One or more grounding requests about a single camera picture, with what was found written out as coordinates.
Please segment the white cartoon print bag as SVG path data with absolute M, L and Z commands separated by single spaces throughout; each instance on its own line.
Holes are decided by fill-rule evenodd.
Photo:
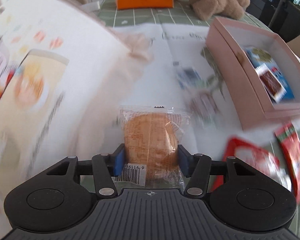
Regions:
M 151 60 L 143 34 L 106 27 L 75 0 L 0 0 L 0 238 L 7 194 L 103 142 Z

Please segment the red barcode snack packet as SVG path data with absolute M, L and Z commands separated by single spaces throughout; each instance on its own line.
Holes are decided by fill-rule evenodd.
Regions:
M 270 97 L 276 103 L 280 102 L 286 94 L 286 90 L 273 72 L 267 67 L 266 64 L 258 66 L 255 68 L 255 71 Z

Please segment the pink cardboard gift box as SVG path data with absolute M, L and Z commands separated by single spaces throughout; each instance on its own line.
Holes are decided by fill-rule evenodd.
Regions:
M 206 46 L 242 129 L 300 117 L 300 61 L 279 35 L 217 17 L 210 25 Z

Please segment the green checked tablecloth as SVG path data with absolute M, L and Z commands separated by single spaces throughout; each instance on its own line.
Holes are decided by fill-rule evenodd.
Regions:
M 114 0 L 104 0 L 96 13 L 107 26 L 120 30 L 145 31 L 152 40 L 156 60 L 138 83 L 128 105 L 185 108 L 174 68 L 185 64 L 195 69 L 204 88 L 212 93 L 219 113 L 206 121 L 196 120 L 184 137 L 184 145 L 192 151 L 209 153 L 220 159 L 226 142 L 236 135 L 264 147 L 275 155 L 282 167 L 286 161 L 274 135 L 275 126 L 244 131 L 241 129 L 230 93 L 206 48 L 205 40 L 211 21 L 199 20 L 187 0 L 172 9 L 117 10 Z

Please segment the red spicy strip packet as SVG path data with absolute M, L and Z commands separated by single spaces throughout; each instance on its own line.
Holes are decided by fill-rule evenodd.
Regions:
M 293 124 L 287 123 L 275 132 L 283 152 L 296 202 L 300 203 L 300 139 Z

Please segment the round bun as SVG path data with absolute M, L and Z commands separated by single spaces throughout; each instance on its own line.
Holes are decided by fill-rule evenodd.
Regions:
M 178 145 L 191 114 L 176 108 L 123 106 L 119 113 L 126 163 L 116 184 L 184 188 Z

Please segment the blue seaweed snack packet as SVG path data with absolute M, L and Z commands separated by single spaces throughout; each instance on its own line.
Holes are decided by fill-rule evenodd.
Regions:
M 294 94 L 289 83 L 287 82 L 286 78 L 282 74 L 275 60 L 271 57 L 271 55 L 266 50 L 257 47 L 252 47 L 252 46 L 244 47 L 243 49 L 254 69 L 262 64 L 266 64 L 267 67 L 273 72 L 273 74 L 279 80 L 279 82 L 283 85 L 283 87 L 286 90 L 286 94 L 284 95 L 282 100 L 294 99 Z

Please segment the white printed table runner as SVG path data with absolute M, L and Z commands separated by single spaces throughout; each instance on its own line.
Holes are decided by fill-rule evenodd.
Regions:
M 121 108 L 166 108 L 191 119 L 182 144 L 192 153 L 221 159 L 230 137 L 237 136 L 277 151 L 274 131 L 283 120 L 243 129 L 227 85 L 206 47 L 209 27 L 178 24 L 138 24 L 119 33 L 144 34 L 153 61 Z

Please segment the red snack packet clear window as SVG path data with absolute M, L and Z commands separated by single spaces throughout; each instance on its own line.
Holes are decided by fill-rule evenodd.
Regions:
M 269 151 L 241 138 L 233 137 L 228 140 L 223 161 L 226 161 L 227 157 L 236 157 L 244 161 L 289 191 L 292 191 L 289 175 L 281 167 L 279 159 Z

